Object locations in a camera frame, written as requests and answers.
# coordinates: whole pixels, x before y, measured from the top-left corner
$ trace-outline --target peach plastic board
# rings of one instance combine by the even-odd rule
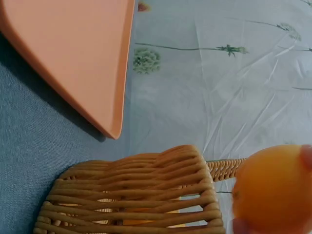
[[[106,136],[122,128],[135,0],[0,0],[0,29]]]

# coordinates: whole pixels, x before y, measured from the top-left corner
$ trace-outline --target finger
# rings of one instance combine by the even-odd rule
[[[233,219],[234,234],[250,234],[247,224],[240,218]]]
[[[303,163],[309,170],[312,170],[312,146],[311,145],[303,145],[301,147],[300,152],[301,159]]]

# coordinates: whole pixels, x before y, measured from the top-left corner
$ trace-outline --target plant stem print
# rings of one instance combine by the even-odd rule
[[[160,69],[160,55],[149,48],[135,49],[133,70],[139,74],[150,74]]]
[[[306,3],[307,5],[309,5],[310,7],[312,7],[312,2],[304,1],[304,0],[300,0],[300,1],[302,1],[302,2]]]
[[[279,23],[279,24],[272,24],[272,23],[265,23],[265,22],[260,22],[260,21],[253,21],[253,20],[244,20],[246,22],[251,22],[251,23],[259,23],[259,24],[264,24],[264,25],[269,25],[272,27],[279,28],[285,32],[288,32],[288,36],[292,39],[301,41],[301,35],[295,30],[294,27],[292,27],[288,23]]]
[[[243,46],[240,47],[232,47],[230,45],[226,46],[219,46],[215,48],[177,48],[177,47],[170,47],[170,46],[162,46],[162,45],[154,45],[154,44],[147,44],[147,43],[136,43],[137,45],[145,45],[145,46],[152,46],[158,48],[165,48],[165,49],[172,49],[172,50],[182,50],[182,51],[194,51],[194,50],[218,50],[218,51],[225,51],[228,53],[229,56],[233,55],[235,57],[235,53],[246,54],[248,53],[247,49]]]
[[[310,51],[312,52],[312,48],[307,48],[307,49],[289,49],[289,48],[285,48],[282,46],[279,46],[279,48],[285,49],[285,50],[289,50],[289,51]]]

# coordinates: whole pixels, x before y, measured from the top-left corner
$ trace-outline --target dandelion print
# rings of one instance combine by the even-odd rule
[[[146,12],[146,11],[150,11],[150,10],[151,10],[151,6],[149,4],[144,3],[142,1],[138,2],[137,11]]]
[[[183,51],[194,51],[194,50],[219,50],[219,51],[225,51],[228,52],[228,55],[231,56],[233,55],[235,57],[235,52],[236,53],[241,53],[241,54],[247,54],[248,51],[245,47],[232,47],[230,45],[226,46],[220,46],[220,47],[215,47],[215,48],[177,48],[177,47],[170,47],[170,46],[162,46],[162,45],[153,45],[153,44],[147,44],[147,43],[136,43],[137,45],[145,45],[145,46],[153,46],[153,47],[158,47],[158,48],[165,48],[165,49],[172,49],[172,50],[183,50]]]
[[[304,0],[300,0],[300,1],[305,2],[307,5],[309,5],[310,7],[312,7],[312,2],[304,1]]]
[[[139,74],[150,74],[160,69],[160,55],[149,48],[135,49],[133,70]]]

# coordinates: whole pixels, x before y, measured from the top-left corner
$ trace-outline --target leaf print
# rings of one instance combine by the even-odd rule
[[[309,5],[310,7],[312,7],[312,2],[304,1],[304,0],[300,0],[300,1],[305,2],[307,5]]]
[[[226,51],[228,52],[228,55],[231,56],[233,55],[235,57],[234,52],[238,52],[238,53],[242,53],[242,54],[247,54],[248,51],[245,47],[231,47],[230,45],[226,45],[226,47],[217,47],[217,49],[222,50],[222,51]]]
[[[135,49],[133,70],[139,74],[150,74],[160,69],[160,55],[149,48]]]
[[[137,11],[139,12],[147,12],[151,10],[151,6],[143,1],[138,2]]]
[[[241,54],[247,54],[248,51],[245,47],[240,46],[240,47],[231,47],[230,45],[226,46],[220,46],[216,48],[176,48],[176,47],[170,47],[170,46],[162,46],[162,45],[153,45],[153,44],[147,44],[147,43],[136,43],[137,45],[145,45],[145,46],[153,46],[153,47],[158,47],[158,48],[165,48],[165,49],[172,49],[172,50],[184,50],[184,51],[194,51],[194,50],[219,50],[219,51],[226,51],[228,52],[228,55],[231,56],[233,55],[235,57],[235,53],[241,53]]]
[[[301,41],[301,36],[300,34],[295,30],[294,27],[292,27],[290,24],[288,23],[280,23],[277,25],[278,28],[287,31],[288,32],[288,36],[292,39]]]

